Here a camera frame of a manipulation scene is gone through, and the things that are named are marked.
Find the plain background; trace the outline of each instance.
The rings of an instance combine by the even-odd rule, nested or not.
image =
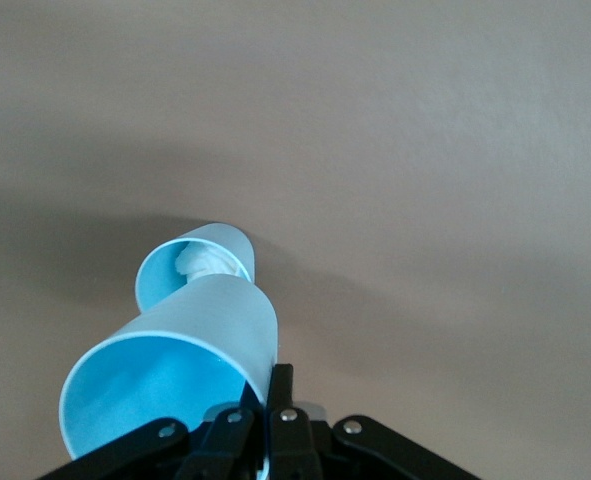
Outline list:
[[[591,1],[1,0],[0,479],[210,221],[331,421],[591,479]]]

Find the cylindrical blue object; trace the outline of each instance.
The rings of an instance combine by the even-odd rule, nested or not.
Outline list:
[[[142,313],[73,367],[60,400],[62,436],[73,458],[160,417],[177,418],[194,429],[207,411],[238,402],[246,382],[265,404],[277,362],[277,318],[250,281],[252,248],[249,254],[245,245],[250,242],[234,227],[224,227],[235,241],[225,242],[231,238],[223,235],[217,248],[235,257],[248,276],[207,274],[177,288],[166,283],[167,296],[151,300],[146,291],[156,278],[175,276],[174,259],[164,250],[179,242],[162,245],[138,274]],[[206,235],[195,235],[200,230],[180,238],[204,241]]]

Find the screw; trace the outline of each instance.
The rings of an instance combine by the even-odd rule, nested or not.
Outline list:
[[[242,414],[239,412],[229,413],[228,417],[226,417],[226,421],[228,423],[237,423],[242,419]]]
[[[157,434],[159,435],[159,438],[166,438],[166,437],[170,437],[174,433],[175,433],[175,424],[171,423],[170,425],[166,425],[164,428],[162,428]]]
[[[282,419],[282,422],[292,422],[297,418],[297,412],[292,408],[287,408],[286,410],[282,410],[282,413],[279,414],[279,418]]]
[[[344,423],[344,431],[349,435],[357,435],[362,431],[362,425],[357,420],[348,420]]]

